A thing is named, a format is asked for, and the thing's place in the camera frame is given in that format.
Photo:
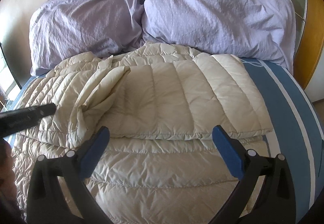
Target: white stripe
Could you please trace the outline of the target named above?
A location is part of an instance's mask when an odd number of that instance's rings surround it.
[[[291,110],[293,111],[298,124],[299,124],[300,130],[302,132],[305,147],[307,150],[307,156],[308,156],[309,168],[310,168],[310,199],[309,199],[309,208],[310,208],[313,205],[314,200],[315,200],[315,165],[314,165],[314,157],[313,157],[312,147],[311,147],[309,139],[308,139],[305,125],[304,125],[302,118],[300,117],[300,115],[296,109],[296,106],[294,105],[293,101],[291,100],[291,97],[289,96],[288,92],[286,91],[284,86],[281,84],[279,79],[276,77],[276,75],[272,72],[272,70],[268,67],[267,64],[265,64],[262,60],[259,60],[259,62],[262,64],[262,66],[265,67],[265,69],[267,70],[269,75],[273,78],[273,80],[278,85],[282,94],[285,96],[285,98],[286,98]]]
[[[276,132],[273,130],[272,132],[267,133],[265,137],[267,138],[269,145],[270,157],[276,157],[277,154],[281,154]]]
[[[284,69],[285,72],[287,72],[287,74],[290,76],[290,78],[293,80],[293,82],[295,83],[295,85],[297,86],[297,88],[299,89],[299,91],[301,92],[301,94],[304,96],[304,99],[305,101],[307,102],[310,110],[312,111],[312,114],[314,116],[314,119],[316,121],[316,124],[317,124],[317,128],[319,129],[320,131],[320,135],[322,137],[322,139],[324,140],[324,133],[323,133],[323,130],[322,130],[322,127],[320,125],[320,121],[319,121],[319,118],[317,117],[315,111],[314,111],[314,107],[312,106],[312,104],[310,103],[310,100],[308,99],[306,93],[304,92],[304,90],[302,89],[302,87],[299,85],[299,83],[294,79],[294,77],[290,74],[290,72],[287,70],[287,69]]]

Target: white round bolt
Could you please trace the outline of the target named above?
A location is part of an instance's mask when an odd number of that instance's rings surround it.
[[[67,157],[73,157],[75,154],[76,154],[75,151],[70,150],[70,151],[68,151],[68,152],[66,153],[66,156],[67,156]]]
[[[286,157],[283,155],[283,154],[278,154],[278,158],[281,160],[281,161],[284,161],[286,159]]]
[[[39,162],[42,162],[44,159],[45,159],[45,155],[40,155],[40,156],[38,156],[38,158],[37,158],[37,160],[38,160]]]
[[[254,151],[253,149],[249,149],[249,150],[247,150],[247,154],[248,154],[249,156],[256,156],[256,155],[257,155],[257,152]]]

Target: mattress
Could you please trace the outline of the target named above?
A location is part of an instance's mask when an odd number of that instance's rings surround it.
[[[269,155],[283,153],[287,158],[299,221],[324,186],[322,125],[306,94],[286,69],[267,61],[247,58],[242,61],[262,94],[273,123],[274,132],[263,136]],[[17,106],[23,91],[35,78],[28,80],[11,109]],[[15,135],[6,140],[13,146]]]

